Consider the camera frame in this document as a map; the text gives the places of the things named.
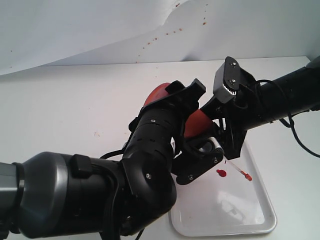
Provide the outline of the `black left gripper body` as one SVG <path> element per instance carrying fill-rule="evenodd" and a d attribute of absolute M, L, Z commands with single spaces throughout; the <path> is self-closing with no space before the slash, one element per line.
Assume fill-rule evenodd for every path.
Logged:
<path fill-rule="evenodd" d="M 172 94 L 144 106 L 132 124 L 122 156 L 126 175 L 170 175 L 182 146 L 187 118 L 199 107 L 199 97 Z"/>

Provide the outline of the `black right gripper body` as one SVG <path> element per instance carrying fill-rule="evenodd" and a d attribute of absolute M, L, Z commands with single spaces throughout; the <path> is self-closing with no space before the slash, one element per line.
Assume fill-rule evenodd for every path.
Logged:
<path fill-rule="evenodd" d="M 248 72 L 241 72 L 236 96 L 224 104 L 226 130 L 220 138 L 228 160 L 240 157 L 247 131 L 262 123 L 263 105 L 259 90 L 255 78 Z"/>

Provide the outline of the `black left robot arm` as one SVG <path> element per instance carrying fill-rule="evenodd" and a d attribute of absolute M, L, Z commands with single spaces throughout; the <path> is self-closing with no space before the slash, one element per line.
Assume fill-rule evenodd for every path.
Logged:
<path fill-rule="evenodd" d="M 174 81 L 166 91 L 129 124 L 119 161 L 41 152 L 23 163 L 1 163 L 1 239 L 99 233 L 118 240 L 166 214 L 177 199 L 173 160 L 206 88 L 195 79 L 189 86 Z"/>

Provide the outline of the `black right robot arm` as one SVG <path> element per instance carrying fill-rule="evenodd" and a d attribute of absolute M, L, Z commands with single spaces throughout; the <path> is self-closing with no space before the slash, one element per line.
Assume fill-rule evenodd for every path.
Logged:
<path fill-rule="evenodd" d="M 320 63 L 316 60 L 275 80 L 256 80 L 232 57 L 216 71 L 213 96 L 201 110 L 211 119 L 225 123 L 216 128 L 228 160 L 240 157 L 247 131 L 280 121 L 307 153 L 298 137 L 293 116 L 320 109 Z"/>

